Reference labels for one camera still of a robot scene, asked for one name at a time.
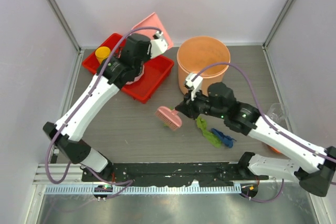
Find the pink dustpan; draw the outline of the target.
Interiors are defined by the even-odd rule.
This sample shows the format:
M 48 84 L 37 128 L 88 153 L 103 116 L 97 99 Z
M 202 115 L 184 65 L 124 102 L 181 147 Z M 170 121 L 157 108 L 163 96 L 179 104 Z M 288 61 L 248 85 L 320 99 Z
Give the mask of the pink dustpan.
M 140 27 L 156 27 L 159 28 L 163 32 L 164 39 L 167 42 L 167 48 L 171 49 L 174 44 L 172 39 L 170 38 L 168 32 L 166 31 L 165 27 L 163 26 L 161 20 L 159 19 L 158 15 L 153 12 L 151 15 L 149 15 L 144 20 L 140 21 L 138 24 L 132 27 L 132 29 L 140 28 Z M 155 34 L 156 30 L 152 29 L 144 29 L 139 30 L 137 33 L 145 35 L 149 38 L 153 38 L 153 35 Z

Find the long green paper scrap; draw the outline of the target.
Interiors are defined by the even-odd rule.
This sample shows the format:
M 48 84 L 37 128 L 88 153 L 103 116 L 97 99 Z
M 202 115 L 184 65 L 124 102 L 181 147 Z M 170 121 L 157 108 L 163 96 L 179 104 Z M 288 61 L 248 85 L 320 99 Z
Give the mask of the long green paper scrap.
M 215 148 L 220 148 L 222 143 L 211 131 L 207 129 L 207 122 L 204 118 L 199 116 L 196 119 L 196 125 L 198 129 L 202 132 L 202 135 L 211 143 Z

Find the blue paper scrap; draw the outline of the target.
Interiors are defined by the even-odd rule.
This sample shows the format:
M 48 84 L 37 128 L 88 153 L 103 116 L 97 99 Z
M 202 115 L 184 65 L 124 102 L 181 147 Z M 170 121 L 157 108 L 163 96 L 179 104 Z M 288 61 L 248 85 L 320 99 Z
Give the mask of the blue paper scrap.
M 223 132 L 212 128 L 211 132 L 221 141 L 222 144 L 224 144 L 228 148 L 232 148 L 234 146 L 235 139 L 225 135 Z

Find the pink hand brush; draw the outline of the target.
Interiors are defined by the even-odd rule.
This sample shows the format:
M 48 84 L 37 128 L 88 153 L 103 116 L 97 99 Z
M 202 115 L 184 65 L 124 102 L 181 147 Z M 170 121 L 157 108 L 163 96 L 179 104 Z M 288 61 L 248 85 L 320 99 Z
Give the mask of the pink hand brush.
M 175 109 L 170 110 L 168 107 L 160 106 L 156 110 L 155 115 L 173 131 L 182 126 L 182 120 L 178 116 L 178 111 Z

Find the orange plastic bucket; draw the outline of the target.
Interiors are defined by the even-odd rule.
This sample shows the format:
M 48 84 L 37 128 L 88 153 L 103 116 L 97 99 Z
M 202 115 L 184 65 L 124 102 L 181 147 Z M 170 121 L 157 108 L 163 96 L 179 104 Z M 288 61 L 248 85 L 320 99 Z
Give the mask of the orange plastic bucket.
M 183 42 L 176 55 L 178 64 L 178 83 L 183 94 L 187 93 L 184 86 L 185 78 L 190 73 L 198 73 L 205 67 L 218 63 L 230 62 L 228 48 L 219 40 L 209 36 L 196 36 Z M 207 94 L 207 88 L 217 82 L 222 82 L 229 66 L 218 65 L 205 70 L 201 76 L 202 92 Z

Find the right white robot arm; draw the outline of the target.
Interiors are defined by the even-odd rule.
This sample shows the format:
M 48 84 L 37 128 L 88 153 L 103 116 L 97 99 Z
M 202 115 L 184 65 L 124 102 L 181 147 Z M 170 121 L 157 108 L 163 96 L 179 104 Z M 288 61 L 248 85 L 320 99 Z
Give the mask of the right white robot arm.
M 211 84 L 202 94 L 196 81 L 187 80 L 188 89 L 176 110 L 191 119 L 209 115 L 222 119 L 230 130 L 257 139 L 280 151 L 287 161 L 265 158 L 245 152 L 237 173 L 242 179 L 269 176 L 297 182 L 307 192 L 325 197 L 335 173 L 335 147 L 324 148 L 309 143 L 282 128 L 254 106 L 238 102 L 232 89 L 222 82 Z

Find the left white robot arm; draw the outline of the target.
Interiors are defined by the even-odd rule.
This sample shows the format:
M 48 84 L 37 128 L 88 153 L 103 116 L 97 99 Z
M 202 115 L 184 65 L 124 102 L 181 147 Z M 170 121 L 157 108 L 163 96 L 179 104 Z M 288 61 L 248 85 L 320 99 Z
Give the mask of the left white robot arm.
M 124 85 L 133 82 L 143 65 L 167 50 L 163 35 L 153 39 L 133 33 L 125 39 L 119 56 L 112 51 L 99 66 L 92 81 L 71 109 L 56 123 L 47 122 L 43 130 L 52 143 L 72 164 L 81 164 L 98 180 L 112 177 L 112 163 L 82 140 L 83 134 L 97 113 Z

